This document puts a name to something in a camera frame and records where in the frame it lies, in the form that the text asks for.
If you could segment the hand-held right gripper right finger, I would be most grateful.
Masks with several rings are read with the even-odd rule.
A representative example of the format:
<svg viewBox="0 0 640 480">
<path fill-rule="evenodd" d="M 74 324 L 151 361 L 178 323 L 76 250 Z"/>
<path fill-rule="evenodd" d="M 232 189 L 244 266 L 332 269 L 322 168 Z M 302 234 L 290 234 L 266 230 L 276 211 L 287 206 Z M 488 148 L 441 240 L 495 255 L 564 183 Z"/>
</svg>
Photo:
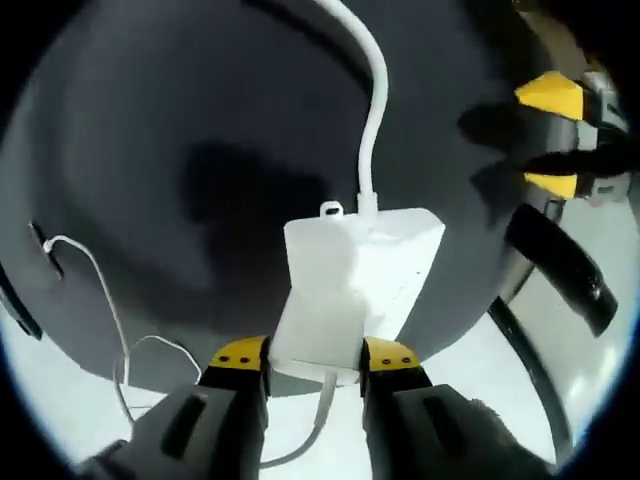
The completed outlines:
<svg viewBox="0 0 640 480">
<path fill-rule="evenodd" d="M 373 478 L 498 480 L 488 423 L 470 399 L 433 384 L 412 350 L 367 337 L 360 374 Z"/>
</svg>

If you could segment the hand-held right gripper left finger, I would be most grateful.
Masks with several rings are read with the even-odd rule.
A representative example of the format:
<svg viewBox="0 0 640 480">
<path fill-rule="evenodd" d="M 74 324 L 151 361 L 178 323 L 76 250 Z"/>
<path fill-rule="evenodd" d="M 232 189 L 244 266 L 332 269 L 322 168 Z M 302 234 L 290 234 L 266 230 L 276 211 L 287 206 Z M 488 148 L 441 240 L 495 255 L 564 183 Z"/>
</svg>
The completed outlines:
<svg viewBox="0 0 640 480">
<path fill-rule="evenodd" d="M 219 349 L 195 385 L 167 395 L 77 469 L 81 479 L 256 479 L 268 425 L 270 340 Z"/>
</svg>

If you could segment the person's right hand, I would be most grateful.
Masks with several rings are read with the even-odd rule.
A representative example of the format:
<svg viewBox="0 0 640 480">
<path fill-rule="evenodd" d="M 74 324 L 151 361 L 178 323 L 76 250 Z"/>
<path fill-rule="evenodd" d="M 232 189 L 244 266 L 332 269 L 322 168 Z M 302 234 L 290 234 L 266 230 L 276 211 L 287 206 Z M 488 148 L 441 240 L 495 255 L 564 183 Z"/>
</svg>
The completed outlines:
<svg viewBox="0 0 640 480">
<path fill-rule="evenodd" d="M 499 457 L 498 479 L 546 479 L 544 461 L 524 448 L 508 430 L 500 416 L 479 399 L 471 400 L 472 408 L 488 423 L 489 446 Z"/>
</svg>

